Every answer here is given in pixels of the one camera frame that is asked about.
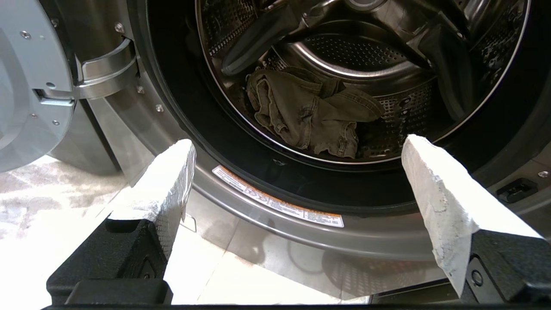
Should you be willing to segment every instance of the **tile floor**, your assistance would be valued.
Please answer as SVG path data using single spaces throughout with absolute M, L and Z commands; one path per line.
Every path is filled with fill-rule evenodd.
M 0 308 L 49 305 L 46 279 L 109 214 L 109 202 L 126 186 L 122 174 L 97 177 L 51 157 L 0 174 Z M 311 254 L 302 255 L 303 261 L 286 264 L 285 259 L 293 259 L 286 254 L 282 264 L 275 264 L 281 256 L 278 251 L 292 253 L 305 246 L 277 237 L 263 248 L 275 236 L 196 192 L 187 212 L 193 217 L 180 226 L 165 274 L 174 304 L 341 302 L 340 280 L 320 271 L 321 250 L 307 247 Z M 243 246 L 251 234 L 260 238 L 258 246 Z M 303 275 L 299 269 L 305 269 Z

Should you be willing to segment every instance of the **screw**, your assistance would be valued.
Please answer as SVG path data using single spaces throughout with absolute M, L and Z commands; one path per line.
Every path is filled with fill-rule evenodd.
M 121 23 L 116 23 L 115 31 L 118 33 L 125 33 L 125 27 Z
M 31 34 L 28 33 L 27 31 L 21 31 L 19 33 L 25 40 L 30 40 L 31 39 Z
M 482 284 L 484 284 L 484 280 L 482 279 L 482 275 L 480 274 L 480 271 L 478 271 L 478 270 L 473 270 L 473 272 L 471 273 L 471 278 L 473 279 L 473 283 L 476 286 L 482 286 Z

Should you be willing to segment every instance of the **black latch receptacle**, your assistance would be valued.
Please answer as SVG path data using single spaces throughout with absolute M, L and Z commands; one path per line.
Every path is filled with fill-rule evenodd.
M 526 178 L 520 178 L 498 189 L 495 194 L 502 202 L 513 204 L 537 192 L 538 184 Z

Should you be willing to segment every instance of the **washer door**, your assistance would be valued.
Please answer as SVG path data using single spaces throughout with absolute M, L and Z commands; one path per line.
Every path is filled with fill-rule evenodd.
M 4 1 L 0 10 L 0 172 L 26 165 L 63 139 L 74 100 L 63 47 L 38 1 Z

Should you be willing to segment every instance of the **white tile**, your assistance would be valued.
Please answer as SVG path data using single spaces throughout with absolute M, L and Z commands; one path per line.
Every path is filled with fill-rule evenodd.
M 231 252 L 224 254 L 198 300 L 201 304 L 329 304 L 339 301 Z
M 99 177 L 48 156 L 0 173 L 0 264 L 10 279 L 0 285 L 0 307 L 50 305 L 46 280 L 103 220 L 100 210 L 125 184 L 122 174 Z
M 180 225 L 164 276 L 174 294 L 172 304 L 195 304 L 224 252 Z

